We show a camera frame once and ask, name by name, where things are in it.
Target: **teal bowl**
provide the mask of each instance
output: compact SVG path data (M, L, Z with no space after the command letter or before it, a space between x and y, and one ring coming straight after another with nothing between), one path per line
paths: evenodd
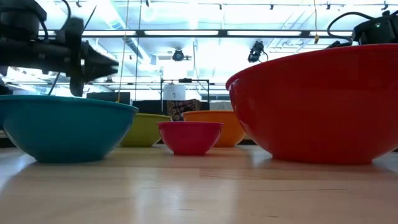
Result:
M101 100L5 95L0 96L0 129L38 162L98 161L122 141L137 112Z

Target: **pink bowl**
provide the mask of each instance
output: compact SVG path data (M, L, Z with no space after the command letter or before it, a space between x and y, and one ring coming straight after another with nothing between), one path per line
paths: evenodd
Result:
M175 155L204 156L217 142L222 123L159 122L162 140Z
M247 68L226 87L274 158L369 164L398 147L397 62L398 44L317 50Z

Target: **bowl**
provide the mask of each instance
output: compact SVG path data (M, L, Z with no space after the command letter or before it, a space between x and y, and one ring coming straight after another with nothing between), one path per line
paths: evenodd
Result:
M273 158L369 164L398 147L398 44L292 55L226 83L244 130Z
M160 140L158 122L171 121L164 115L138 113L123 141L122 147L151 147Z
M246 133L236 118L234 111L191 111L182 114L184 121L207 121L223 123L221 136L215 147L234 147L241 142Z
M175 155L204 156L221 135L222 123L160 122L162 140Z
M137 112L101 100L6 95L0 96L0 129L38 162L97 161L121 142Z

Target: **wooden table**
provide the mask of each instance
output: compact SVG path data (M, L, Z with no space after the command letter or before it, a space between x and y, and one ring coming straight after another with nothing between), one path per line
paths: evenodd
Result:
M55 166L0 150L1 224L398 223L398 154L371 166L273 161L256 146L118 149Z

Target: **yellow-green bowl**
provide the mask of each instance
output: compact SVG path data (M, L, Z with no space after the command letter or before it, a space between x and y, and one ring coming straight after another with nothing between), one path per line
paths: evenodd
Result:
M120 145L122 147L151 147L160 140L157 123L171 120L169 116L138 113Z

